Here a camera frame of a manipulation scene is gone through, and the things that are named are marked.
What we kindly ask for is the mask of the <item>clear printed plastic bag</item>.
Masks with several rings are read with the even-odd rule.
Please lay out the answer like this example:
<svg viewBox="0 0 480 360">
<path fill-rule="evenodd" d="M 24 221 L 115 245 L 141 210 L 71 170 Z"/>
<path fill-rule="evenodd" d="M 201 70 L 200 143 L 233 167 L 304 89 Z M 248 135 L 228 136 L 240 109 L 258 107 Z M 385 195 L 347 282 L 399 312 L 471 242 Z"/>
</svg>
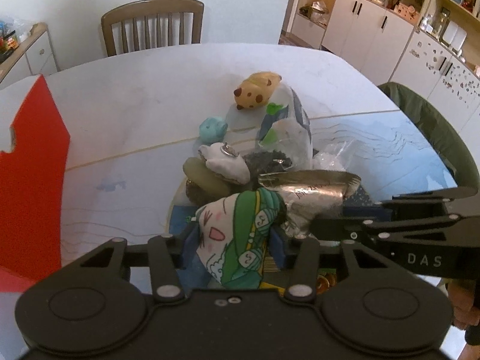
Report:
<svg viewBox="0 0 480 360">
<path fill-rule="evenodd" d="M 270 97 L 256 136 L 259 148 L 284 153 L 295 170 L 312 168 L 310 119 L 293 88 L 280 84 Z"/>
</svg>

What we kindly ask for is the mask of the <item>red white storage box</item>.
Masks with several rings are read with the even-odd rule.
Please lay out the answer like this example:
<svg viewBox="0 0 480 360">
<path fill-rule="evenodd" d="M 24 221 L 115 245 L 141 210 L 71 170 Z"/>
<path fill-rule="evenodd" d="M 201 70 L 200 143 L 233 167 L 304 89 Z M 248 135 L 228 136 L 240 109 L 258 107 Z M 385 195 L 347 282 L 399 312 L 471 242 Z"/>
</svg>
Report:
<svg viewBox="0 0 480 360">
<path fill-rule="evenodd" d="M 43 76 L 3 111 L 1 291 L 21 293 L 61 267 L 60 216 L 70 135 Z"/>
</svg>

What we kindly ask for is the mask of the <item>white cabinet wall unit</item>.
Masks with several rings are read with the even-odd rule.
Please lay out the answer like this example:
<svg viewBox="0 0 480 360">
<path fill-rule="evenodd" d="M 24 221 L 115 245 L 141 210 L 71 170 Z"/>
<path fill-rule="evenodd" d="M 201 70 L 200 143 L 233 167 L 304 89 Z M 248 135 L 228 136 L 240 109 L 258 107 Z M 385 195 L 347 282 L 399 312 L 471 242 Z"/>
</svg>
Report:
<svg viewBox="0 0 480 360">
<path fill-rule="evenodd" d="M 375 85 L 400 83 L 457 130 L 479 119 L 479 78 L 436 33 L 430 0 L 295 0 L 291 32 L 341 57 Z"/>
</svg>

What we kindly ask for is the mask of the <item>green white cartoon pouch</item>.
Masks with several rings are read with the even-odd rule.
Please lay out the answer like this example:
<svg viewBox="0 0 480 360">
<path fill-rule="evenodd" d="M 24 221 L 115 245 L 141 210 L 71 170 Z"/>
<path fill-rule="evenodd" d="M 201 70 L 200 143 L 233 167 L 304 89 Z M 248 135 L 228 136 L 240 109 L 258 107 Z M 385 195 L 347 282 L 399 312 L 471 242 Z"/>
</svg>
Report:
<svg viewBox="0 0 480 360">
<path fill-rule="evenodd" d="M 222 288 L 258 289 L 269 231 L 284 208 L 278 193 L 259 188 L 222 197 L 196 211 L 197 256 Z"/>
</svg>

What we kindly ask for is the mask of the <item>silver foil snack bag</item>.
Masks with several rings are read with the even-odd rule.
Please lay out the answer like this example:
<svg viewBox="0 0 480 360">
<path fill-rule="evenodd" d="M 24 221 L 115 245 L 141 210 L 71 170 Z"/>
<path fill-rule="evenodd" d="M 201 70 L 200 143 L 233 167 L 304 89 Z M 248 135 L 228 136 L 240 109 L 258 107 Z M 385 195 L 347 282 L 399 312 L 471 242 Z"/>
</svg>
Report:
<svg viewBox="0 0 480 360">
<path fill-rule="evenodd" d="M 259 185 L 278 193 L 286 206 L 282 228 L 290 237 L 304 238 L 315 217 L 336 219 L 343 203 L 360 186 L 360 177 L 350 172 L 306 170 L 258 176 Z"/>
</svg>

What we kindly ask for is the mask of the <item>olive green soft toy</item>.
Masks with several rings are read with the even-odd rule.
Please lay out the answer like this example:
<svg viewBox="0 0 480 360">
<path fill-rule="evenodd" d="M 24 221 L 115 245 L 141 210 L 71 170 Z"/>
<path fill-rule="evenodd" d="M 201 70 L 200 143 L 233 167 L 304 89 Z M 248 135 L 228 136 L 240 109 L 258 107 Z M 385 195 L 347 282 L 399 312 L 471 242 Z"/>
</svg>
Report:
<svg viewBox="0 0 480 360">
<path fill-rule="evenodd" d="M 182 169 L 186 177 L 205 193 L 213 197 L 228 197 L 231 194 L 230 185 L 208 169 L 202 159 L 187 158 Z"/>
</svg>

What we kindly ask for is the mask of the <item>white plush keychain toy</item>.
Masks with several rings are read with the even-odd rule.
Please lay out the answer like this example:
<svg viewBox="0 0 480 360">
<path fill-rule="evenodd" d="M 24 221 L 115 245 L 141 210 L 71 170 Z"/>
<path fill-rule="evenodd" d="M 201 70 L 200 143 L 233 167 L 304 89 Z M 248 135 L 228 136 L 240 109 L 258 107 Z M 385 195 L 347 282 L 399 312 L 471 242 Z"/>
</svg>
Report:
<svg viewBox="0 0 480 360">
<path fill-rule="evenodd" d="M 238 185 L 246 185 L 251 180 L 251 173 L 244 158 L 225 142 L 201 145 L 199 155 L 206 167 Z"/>
</svg>

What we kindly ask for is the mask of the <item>yellow spotted animal toy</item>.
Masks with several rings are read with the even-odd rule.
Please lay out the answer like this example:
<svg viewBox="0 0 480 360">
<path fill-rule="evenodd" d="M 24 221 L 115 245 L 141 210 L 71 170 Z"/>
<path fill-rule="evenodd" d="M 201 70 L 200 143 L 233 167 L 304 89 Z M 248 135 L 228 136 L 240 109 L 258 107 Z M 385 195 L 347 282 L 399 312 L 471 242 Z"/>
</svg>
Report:
<svg viewBox="0 0 480 360">
<path fill-rule="evenodd" d="M 281 75 L 275 72 L 251 74 L 233 92 L 236 108 L 238 110 L 252 110 L 265 106 L 281 80 Z"/>
</svg>

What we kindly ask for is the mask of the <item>crumpled clear plastic bag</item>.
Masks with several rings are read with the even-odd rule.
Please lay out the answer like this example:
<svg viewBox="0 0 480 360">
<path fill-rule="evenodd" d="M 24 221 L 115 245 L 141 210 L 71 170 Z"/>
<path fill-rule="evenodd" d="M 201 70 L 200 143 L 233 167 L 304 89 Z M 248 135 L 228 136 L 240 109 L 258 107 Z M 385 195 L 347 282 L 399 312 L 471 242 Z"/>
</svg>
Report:
<svg viewBox="0 0 480 360">
<path fill-rule="evenodd" d="M 346 172 L 354 156 L 354 141 L 339 141 L 322 145 L 312 157 L 313 170 Z"/>
</svg>

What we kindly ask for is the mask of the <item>brown wooden chair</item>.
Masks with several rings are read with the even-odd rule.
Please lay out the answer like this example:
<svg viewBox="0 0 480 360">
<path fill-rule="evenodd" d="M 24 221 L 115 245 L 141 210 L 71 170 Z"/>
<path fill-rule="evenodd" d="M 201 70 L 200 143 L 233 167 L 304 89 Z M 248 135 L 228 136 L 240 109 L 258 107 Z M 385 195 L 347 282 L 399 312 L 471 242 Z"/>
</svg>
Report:
<svg viewBox="0 0 480 360">
<path fill-rule="evenodd" d="M 140 0 L 116 7 L 101 18 L 106 54 L 199 44 L 203 14 L 199 0 Z"/>
</svg>

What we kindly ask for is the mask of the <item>white wood sideboard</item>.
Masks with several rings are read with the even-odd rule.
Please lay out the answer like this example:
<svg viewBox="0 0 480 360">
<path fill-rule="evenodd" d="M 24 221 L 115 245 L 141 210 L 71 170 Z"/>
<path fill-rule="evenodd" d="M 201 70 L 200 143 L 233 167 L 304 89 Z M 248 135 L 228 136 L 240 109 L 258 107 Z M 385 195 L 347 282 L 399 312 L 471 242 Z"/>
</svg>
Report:
<svg viewBox="0 0 480 360">
<path fill-rule="evenodd" d="M 32 26 L 31 35 L 1 63 L 1 89 L 26 77 L 58 72 L 47 24 Z"/>
</svg>

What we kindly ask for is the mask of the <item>teal squishy animal toy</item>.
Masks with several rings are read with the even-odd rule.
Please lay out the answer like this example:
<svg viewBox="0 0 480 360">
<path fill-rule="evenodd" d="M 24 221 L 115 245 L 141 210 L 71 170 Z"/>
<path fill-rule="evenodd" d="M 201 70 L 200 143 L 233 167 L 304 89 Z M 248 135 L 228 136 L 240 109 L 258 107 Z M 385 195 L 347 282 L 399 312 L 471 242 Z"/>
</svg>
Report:
<svg viewBox="0 0 480 360">
<path fill-rule="evenodd" d="M 199 139 L 205 145 L 224 141 L 228 124 L 221 117 L 208 117 L 199 125 Z"/>
</svg>

